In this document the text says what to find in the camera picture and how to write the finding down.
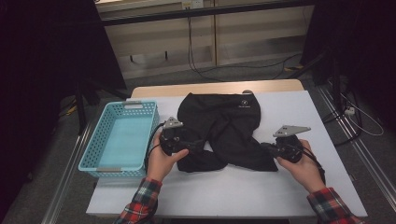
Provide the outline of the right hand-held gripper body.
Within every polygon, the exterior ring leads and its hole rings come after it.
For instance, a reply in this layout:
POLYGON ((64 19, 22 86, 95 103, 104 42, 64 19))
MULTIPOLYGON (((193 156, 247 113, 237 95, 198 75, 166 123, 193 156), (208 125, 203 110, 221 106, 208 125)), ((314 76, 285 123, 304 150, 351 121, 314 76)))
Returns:
POLYGON ((276 142, 270 146, 270 153, 274 158, 280 157, 293 163, 298 162, 303 156, 304 149, 297 133, 310 130, 310 127, 283 125, 273 134, 276 142))

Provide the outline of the tall black stand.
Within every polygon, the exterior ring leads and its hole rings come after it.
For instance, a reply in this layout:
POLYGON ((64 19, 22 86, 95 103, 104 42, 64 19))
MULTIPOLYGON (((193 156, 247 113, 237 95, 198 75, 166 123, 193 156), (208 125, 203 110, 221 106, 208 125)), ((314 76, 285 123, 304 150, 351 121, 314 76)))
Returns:
POLYGON ((315 70, 319 67, 324 67, 325 65, 329 65, 329 68, 327 68, 326 71, 331 78, 332 101, 334 103, 335 110, 342 113, 344 108, 341 99, 339 62, 337 61, 337 58, 332 55, 330 50, 324 50, 321 52, 315 59, 305 65, 302 69, 289 76, 289 79, 296 79, 308 71, 315 70))

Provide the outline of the aluminium floor rail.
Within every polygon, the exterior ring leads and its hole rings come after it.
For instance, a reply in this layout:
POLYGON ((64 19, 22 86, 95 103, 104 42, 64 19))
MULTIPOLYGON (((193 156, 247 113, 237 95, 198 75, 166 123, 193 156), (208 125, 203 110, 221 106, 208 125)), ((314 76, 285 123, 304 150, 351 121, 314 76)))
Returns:
POLYGON ((72 178, 78 167, 81 151, 88 139, 90 126, 86 126, 78 133, 77 141, 73 147, 71 156, 66 164, 62 178, 52 196, 47 211, 41 221, 41 224, 56 224, 58 216, 61 213, 64 200, 70 188, 72 178))
POLYGON ((346 135, 346 142, 356 150, 361 161, 367 168, 368 172, 374 179, 375 183, 380 188, 382 194, 396 212, 396 186, 391 182, 389 177, 380 167, 378 162, 375 160, 369 148, 363 143, 361 138, 358 136, 358 132, 354 129, 352 122, 349 120, 348 116, 344 113, 339 112, 332 102, 332 96, 326 88, 317 87, 317 91, 324 100, 326 106, 330 109, 331 114, 334 115, 343 133, 346 135))

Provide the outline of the black pants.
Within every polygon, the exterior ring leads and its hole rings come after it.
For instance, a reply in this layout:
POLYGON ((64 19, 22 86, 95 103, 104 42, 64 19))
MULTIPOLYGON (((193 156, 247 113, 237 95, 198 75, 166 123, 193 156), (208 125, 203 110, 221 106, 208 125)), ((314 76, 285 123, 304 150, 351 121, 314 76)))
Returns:
POLYGON ((260 172, 277 170, 273 157, 253 137, 261 123, 261 106, 254 94, 188 94, 177 118, 194 138, 211 146, 192 152, 177 163, 186 173, 221 170, 229 164, 260 172))

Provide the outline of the beige wooden cabinet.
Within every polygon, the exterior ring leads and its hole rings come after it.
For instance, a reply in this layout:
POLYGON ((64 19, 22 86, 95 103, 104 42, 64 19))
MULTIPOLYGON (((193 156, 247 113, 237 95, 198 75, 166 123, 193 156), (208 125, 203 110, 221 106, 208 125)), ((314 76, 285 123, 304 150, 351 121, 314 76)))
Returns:
MULTIPOLYGON (((182 10, 182 0, 95 0, 102 19, 182 10)), ((224 7, 270 0, 204 0, 224 7)), ((124 78, 300 53, 314 8, 288 7, 107 26, 124 78)))

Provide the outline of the white wall socket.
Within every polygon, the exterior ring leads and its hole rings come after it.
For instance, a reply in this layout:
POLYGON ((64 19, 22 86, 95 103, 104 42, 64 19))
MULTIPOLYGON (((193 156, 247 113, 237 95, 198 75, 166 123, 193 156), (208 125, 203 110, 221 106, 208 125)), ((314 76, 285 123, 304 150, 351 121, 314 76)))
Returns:
POLYGON ((203 8, 204 0, 182 0, 181 5, 183 9, 203 8))

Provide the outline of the wide black curtain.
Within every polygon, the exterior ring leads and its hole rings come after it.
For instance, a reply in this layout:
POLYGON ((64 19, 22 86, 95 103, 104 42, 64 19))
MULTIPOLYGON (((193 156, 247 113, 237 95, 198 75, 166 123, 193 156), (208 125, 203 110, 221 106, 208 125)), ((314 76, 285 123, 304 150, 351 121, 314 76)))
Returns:
POLYGON ((96 0, 0 0, 0 221, 41 159, 60 102, 125 82, 96 0))

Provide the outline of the narrow black curtain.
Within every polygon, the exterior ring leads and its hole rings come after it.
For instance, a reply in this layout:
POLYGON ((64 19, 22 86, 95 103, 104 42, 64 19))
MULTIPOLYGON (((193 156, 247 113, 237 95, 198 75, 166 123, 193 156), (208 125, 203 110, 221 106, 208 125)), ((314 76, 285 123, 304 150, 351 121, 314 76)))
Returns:
POLYGON ((396 0, 318 0, 301 63, 325 50, 380 120, 396 129, 396 0))

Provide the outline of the person's left hand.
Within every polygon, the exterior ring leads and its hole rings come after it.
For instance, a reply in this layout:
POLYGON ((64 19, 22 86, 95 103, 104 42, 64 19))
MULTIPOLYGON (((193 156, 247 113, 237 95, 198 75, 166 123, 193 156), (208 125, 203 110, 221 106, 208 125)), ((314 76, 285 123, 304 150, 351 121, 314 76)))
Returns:
POLYGON ((160 136, 159 133, 155 136, 154 149, 151 150, 148 157, 147 178, 156 181, 163 181, 172 170, 174 164, 189 154, 187 149, 182 149, 171 156, 166 155, 160 146, 160 136))

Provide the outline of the light blue plastic basket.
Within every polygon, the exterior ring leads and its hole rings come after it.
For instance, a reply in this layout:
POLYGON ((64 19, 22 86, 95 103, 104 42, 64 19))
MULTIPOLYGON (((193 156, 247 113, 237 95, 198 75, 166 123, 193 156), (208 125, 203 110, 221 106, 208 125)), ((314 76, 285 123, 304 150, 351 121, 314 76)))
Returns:
POLYGON ((148 143, 159 120, 155 101, 108 103, 78 169, 94 177, 144 176, 148 143))

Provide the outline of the black metal crossbar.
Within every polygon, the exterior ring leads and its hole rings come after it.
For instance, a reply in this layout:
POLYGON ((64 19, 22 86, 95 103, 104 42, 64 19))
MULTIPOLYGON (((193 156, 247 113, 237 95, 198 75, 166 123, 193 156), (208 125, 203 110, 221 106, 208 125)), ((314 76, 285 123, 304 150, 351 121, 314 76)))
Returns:
POLYGON ((258 10, 280 9, 288 7, 314 6, 319 0, 273 0, 269 2, 232 5, 224 7, 207 7, 198 9, 183 9, 170 12, 160 12, 146 15, 119 16, 102 19, 104 26, 140 23, 149 21, 166 21, 183 18, 194 18, 202 16, 240 13, 258 10))

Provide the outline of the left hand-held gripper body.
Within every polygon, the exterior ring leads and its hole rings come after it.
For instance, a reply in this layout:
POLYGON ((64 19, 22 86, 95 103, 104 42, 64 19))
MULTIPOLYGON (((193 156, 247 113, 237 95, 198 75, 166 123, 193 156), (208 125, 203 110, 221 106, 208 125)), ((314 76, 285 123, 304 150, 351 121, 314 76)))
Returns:
POLYGON ((166 155, 172 155, 182 149, 192 150, 193 148, 193 142, 188 140, 188 129, 181 121, 173 117, 163 124, 160 145, 166 155))

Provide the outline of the person's right hand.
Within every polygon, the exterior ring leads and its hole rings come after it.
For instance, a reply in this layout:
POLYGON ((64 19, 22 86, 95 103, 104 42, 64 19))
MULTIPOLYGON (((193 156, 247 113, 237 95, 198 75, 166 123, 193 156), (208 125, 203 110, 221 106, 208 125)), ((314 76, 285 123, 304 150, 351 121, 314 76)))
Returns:
POLYGON ((314 161, 315 157, 309 143, 304 139, 301 139, 300 142, 304 148, 304 153, 298 162, 293 163, 280 157, 276 158, 277 162, 287 169, 294 179, 309 193, 325 189, 326 185, 322 181, 318 165, 314 161))

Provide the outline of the short black stand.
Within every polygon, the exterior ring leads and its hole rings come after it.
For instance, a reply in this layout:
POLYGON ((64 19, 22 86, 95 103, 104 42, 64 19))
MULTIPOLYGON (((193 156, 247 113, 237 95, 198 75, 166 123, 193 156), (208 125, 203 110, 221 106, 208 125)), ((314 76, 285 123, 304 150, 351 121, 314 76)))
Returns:
POLYGON ((77 110, 78 110, 78 123, 79 123, 79 130, 78 134, 82 135, 85 128, 87 127, 87 119, 86 119, 86 114, 85 114, 85 109, 84 109, 84 92, 86 91, 91 91, 92 94, 94 95, 94 103, 98 105, 100 103, 100 99, 98 95, 95 93, 95 91, 92 90, 92 88, 96 88, 102 91, 105 91, 107 93, 110 93, 122 100, 126 100, 129 98, 129 95, 126 93, 122 93, 121 91, 118 91, 116 89, 110 88, 106 86, 105 84, 102 84, 100 82, 94 81, 89 78, 85 78, 82 80, 78 80, 75 82, 75 97, 76 97, 76 104, 77 104, 77 110))

